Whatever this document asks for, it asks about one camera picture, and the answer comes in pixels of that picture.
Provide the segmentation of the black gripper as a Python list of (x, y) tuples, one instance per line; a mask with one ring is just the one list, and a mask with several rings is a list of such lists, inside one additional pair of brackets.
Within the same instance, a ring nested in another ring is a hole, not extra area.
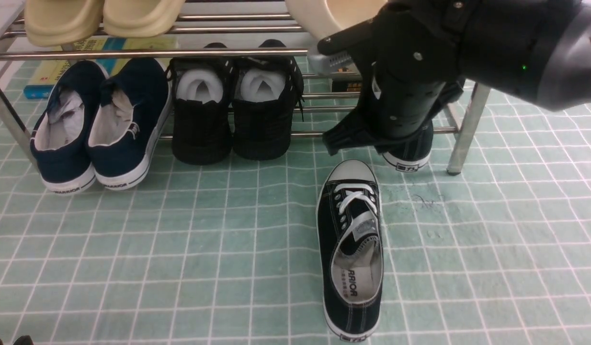
[(391, 0), (373, 18), (309, 48), (315, 74), (355, 65), (363, 76), (357, 106), (322, 135), (329, 155), (420, 134), (442, 109), (443, 88), (460, 76), (467, 20), (466, 0)]

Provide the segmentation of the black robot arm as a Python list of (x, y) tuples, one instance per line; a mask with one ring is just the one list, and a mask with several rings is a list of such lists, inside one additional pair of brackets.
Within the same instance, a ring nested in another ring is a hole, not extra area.
[(580, 0), (390, 0), (308, 50), (319, 75), (354, 64), (356, 107), (322, 136), (331, 155), (414, 139), (465, 78), (548, 111), (591, 103), (591, 5)]

